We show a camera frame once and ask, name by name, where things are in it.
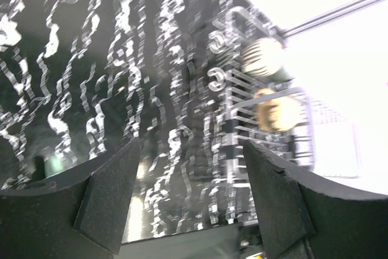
white background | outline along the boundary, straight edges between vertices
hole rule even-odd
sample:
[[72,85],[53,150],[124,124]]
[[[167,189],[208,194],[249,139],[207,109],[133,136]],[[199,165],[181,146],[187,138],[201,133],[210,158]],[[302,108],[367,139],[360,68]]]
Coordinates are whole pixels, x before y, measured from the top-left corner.
[[[250,0],[281,29],[353,0]],[[358,128],[360,178],[334,179],[388,194],[388,1],[289,38],[288,65],[304,87]],[[316,131],[319,173],[348,171],[354,147],[345,126]],[[336,158],[328,154],[336,153]]]

metal rod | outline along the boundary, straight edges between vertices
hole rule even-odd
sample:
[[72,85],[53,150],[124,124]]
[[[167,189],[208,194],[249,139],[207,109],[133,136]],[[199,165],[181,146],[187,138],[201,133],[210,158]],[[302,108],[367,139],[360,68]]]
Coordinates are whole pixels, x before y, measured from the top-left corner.
[[244,109],[244,108],[239,108],[238,109],[239,112],[241,113],[245,113],[246,115],[250,115],[250,116],[256,116],[256,113],[252,110],[248,110],[248,109]]
[[253,79],[252,77],[250,77],[250,76],[248,76],[248,75],[244,74],[243,72],[240,72],[236,69],[232,69],[232,74],[234,74],[242,79],[245,79],[246,81],[249,82],[249,84],[257,84],[257,85],[259,85],[259,87],[262,87],[262,88],[268,87],[267,84],[261,82],[260,80]]
[[297,124],[295,127],[305,127],[305,126],[308,126],[309,124],[310,122],[306,121],[306,122]]
[[311,158],[311,157],[313,157],[312,153],[310,155],[303,155],[303,156],[295,155],[295,159]]
[[291,29],[287,29],[281,32],[281,36],[283,38],[289,38],[291,36],[295,36],[299,33],[305,32],[306,30],[313,29],[317,26],[326,24],[328,22],[334,21],[343,16],[349,15],[357,10],[361,10],[362,8],[366,8],[383,0],[355,0],[343,6],[340,6],[334,10],[331,10],[323,15],[319,15],[313,19],[306,21],[303,24],[300,24]]
[[307,125],[309,134],[311,136],[311,143],[310,143],[310,151],[312,152],[312,157],[313,157],[313,169],[312,172],[314,172],[315,168],[315,163],[316,163],[316,149],[315,149],[315,134],[314,134],[314,120],[313,120],[313,115],[312,115],[312,109],[311,109],[311,103],[310,103],[310,97],[307,95],[306,96],[306,113],[308,116],[308,119],[310,121],[310,124]]
[[249,97],[249,98],[251,97],[251,94],[249,94],[248,92],[242,91],[241,89],[237,89],[236,87],[232,87],[231,90],[234,93],[244,95],[244,96]]
[[304,90],[301,87],[294,87],[294,88],[290,88],[290,89],[285,89],[285,90],[282,90],[279,92],[275,92],[275,93],[271,93],[268,95],[252,98],[252,99],[247,100],[247,101],[241,101],[240,103],[235,104],[234,108],[237,109],[240,107],[252,106],[254,104],[262,103],[264,101],[268,101],[271,99],[276,99],[276,98],[280,98],[280,97],[284,97],[284,96],[288,96],[288,95],[292,95],[292,94],[296,94],[296,93],[301,93],[301,92],[304,92]]
[[297,153],[295,153],[295,155],[305,155],[305,154],[311,155],[311,152],[297,152]]
[[237,96],[230,95],[230,100],[235,101],[236,103],[242,103],[244,100],[242,98],[238,98]]
[[237,119],[239,121],[245,121],[246,123],[254,124],[254,125],[257,126],[257,122],[256,121],[253,121],[253,120],[248,119],[248,118],[243,118],[241,116],[236,116],[235,119]]
[[227,80],[230,81],[230,82],[233,82],[233,83],[235,83],[237,85],[243,86],[246,89],[251,90],[251,91],[253,91],[255,89],[252,85],[250,85],[248,83],[245,83],[244,81],[241,81],[241,80],[239,80],[239,79],[237,79],[235,77],[232,77],[232,76],[227,76]]
[[266,132],[262,132],[260,130],[256,130],[256,129],[251,129],[249,127],[243,127],[243,126],[236,126],[236,129],[238,130],[245,130],[247,132],[251,132],[251,133],[256,133],[258,135],[265,135],[265,136],[276,136],[275,134],[273,133],[266,133]]
[[261,140],[261,139],[255,139],[255,138],[251,138],[249,136],[240,136],[240,135],[238,135],[237,137],[239,139],[242,139],[242,140],[253,140],[253,141],[257,141],[259,143],[273,145],[273,146],[278,146],[278,147],[284,146],[284,144],[281,144],[281,143],[276,143],[276,142],[271,142],[271,141],[266,141],[266,140]]
[[361,151],[360,151],[360,142],[359,142],[359,132],[358,132],[358,126],[354,123],[352,123],[352,133],[353,133],[353,143],[355,147],[356,152],[356,162],[357,162],[357,172],[359,173],[362,167],[361,164]]

white ball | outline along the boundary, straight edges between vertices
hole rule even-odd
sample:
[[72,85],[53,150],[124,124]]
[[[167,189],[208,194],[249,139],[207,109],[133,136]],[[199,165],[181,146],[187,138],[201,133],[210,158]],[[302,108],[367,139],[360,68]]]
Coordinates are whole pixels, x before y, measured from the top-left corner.
[[274,38],[261,38],[241,52],[241,71],[254,77],[275,74],[284,64],[284,50]]

tan ball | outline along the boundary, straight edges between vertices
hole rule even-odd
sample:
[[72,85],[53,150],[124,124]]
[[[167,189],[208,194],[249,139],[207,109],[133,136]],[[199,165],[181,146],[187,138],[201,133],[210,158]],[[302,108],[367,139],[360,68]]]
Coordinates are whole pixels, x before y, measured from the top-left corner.
[[[272,93],[270,88],[260,89],[254,97]],[[256,120],[264,132],[286,132],[301,121],[301,104],[290,96],[264,101],[256,107]]]

reflective black surface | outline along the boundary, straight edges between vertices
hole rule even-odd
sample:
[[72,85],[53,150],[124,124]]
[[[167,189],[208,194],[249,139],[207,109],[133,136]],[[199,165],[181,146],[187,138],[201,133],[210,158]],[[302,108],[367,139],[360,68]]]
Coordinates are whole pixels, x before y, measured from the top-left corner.
[[223,111],[210,31],[194,33],[246,0],[0,1],[3,188],[23,187],[37,156],[67,169],[138,136],[123,242],[255,218],[248,188],[206,184]]

